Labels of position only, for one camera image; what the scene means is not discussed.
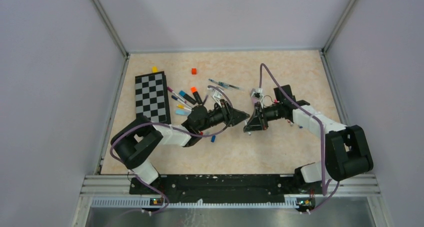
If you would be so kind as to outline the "light blue pastel highlighter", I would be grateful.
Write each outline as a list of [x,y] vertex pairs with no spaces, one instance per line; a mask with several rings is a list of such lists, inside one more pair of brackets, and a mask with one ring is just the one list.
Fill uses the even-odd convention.
[[185,110],[185,109],[177,109],[175,111],[175,114],[179,115],[179,116],[188,116],[190,113],[191,113],[191,111]]

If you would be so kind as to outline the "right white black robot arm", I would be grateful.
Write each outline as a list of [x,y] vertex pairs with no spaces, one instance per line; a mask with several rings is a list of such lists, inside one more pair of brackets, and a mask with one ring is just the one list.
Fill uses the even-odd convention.
[[374,168],[368,141],[360,126],[336,122],[315,110],[309,102],[296,100],[288,84],[274,88],[274,94],[275,102],[265,106],[263,90],[251,90],[254,111],[243,131],[265,131],[270,121],[285,119],[320,139],[324,160],[295,169],[293,187],[297,192],[307,193],[318,182],[326,183],[329,179],[340,182]]

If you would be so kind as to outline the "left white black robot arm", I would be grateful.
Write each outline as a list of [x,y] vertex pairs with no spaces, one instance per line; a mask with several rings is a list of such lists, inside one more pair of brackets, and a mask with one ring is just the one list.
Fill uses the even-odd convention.
[[195,106],[181,125],[152,122],[141,116],[116,134],[111,144],[111,155],[141,180],[141,187],[149,194],[160,189],[159,173],[149,161],[157,146],[191,147],[205,137],[203,131],[224,124],[233,127],[250,118],[250,114],[235,109],[221,99],[214,109]]

